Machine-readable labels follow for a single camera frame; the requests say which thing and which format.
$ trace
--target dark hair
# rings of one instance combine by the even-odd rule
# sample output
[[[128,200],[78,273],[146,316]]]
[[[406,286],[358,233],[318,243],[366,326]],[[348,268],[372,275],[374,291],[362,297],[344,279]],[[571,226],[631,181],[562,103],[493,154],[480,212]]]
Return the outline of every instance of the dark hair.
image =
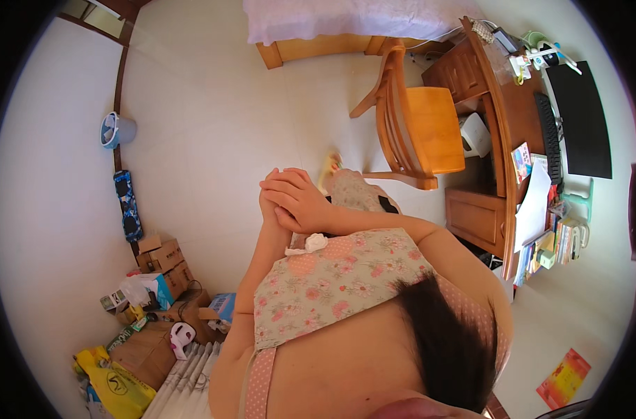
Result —
[[[413,328],[425,395],[481,413],[496,378],[498,333],[492,303],[492,339],[484,342],[472,319],[453,312],[433,272],[423,272],[417,284],[398,281],[397,290]]]

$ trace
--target slipper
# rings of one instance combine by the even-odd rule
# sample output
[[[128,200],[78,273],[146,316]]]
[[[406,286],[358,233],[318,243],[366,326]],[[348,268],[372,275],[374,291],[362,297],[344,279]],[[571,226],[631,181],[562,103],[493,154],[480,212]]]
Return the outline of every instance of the slipper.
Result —
[[[318,190],[321,191],[324,196],[329,195],[329,192],[327,192],[327,189],[323,186],[325,178],[327,175],[334,174],[340,169],[343,169],[343,159],[341,158],[341,154],[334,149],[325,157],[320,176],[318,177]]]

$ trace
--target black keyboard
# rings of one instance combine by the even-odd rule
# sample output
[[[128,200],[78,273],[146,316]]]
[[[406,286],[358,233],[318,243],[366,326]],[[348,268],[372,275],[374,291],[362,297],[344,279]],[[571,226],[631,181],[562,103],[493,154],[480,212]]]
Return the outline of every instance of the black keyboard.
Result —
[[[548,175],[550,184],[557,185],[563,181],[563,164],[560,158],[560,141],[558,138],[558,128],[555,124],[555,115],[550,105],[550,99],[543,93],[534,92],[536,110],[539,112],[541,122],[541,132],[544,136],[546,146],[546,157],[548,158]]]

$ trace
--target hand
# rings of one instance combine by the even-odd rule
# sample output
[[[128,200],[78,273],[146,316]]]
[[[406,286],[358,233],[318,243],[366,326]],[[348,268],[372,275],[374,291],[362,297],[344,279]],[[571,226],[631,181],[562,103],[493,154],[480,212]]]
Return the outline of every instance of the hand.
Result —
[[[274,211],[281,226],[304,234],[330,229],[336,207],[322,196],[305,170],[272,172],[259,185],[261,196],[278,204]]]
[[[273,168],[272,172],[269,173],[267,177],[264,178],[264,180],[268,180],[269,178],[271,178],[272,175],[277,173],[278,173],[278,169]],[[264,189],[259,191],[259,209],[262,210],[262,219],[266,223],[272,223],[277,225],[278,216],[276,215],[276,212],[274,211],[274,209],[278,207],[278,204],[276,204],[274,201],[271,201],[265,198],[263,196],[263,192],[264,192]]]

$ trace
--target blue trash bin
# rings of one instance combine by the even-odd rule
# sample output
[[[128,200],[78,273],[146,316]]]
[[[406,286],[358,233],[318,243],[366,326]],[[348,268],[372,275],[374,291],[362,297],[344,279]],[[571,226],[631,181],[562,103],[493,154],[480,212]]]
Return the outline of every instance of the blue trash bin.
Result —
[[[101,122],[101,145],[113,149],[118,144],[131,143],[136,136],[136,122],[111,112]]]

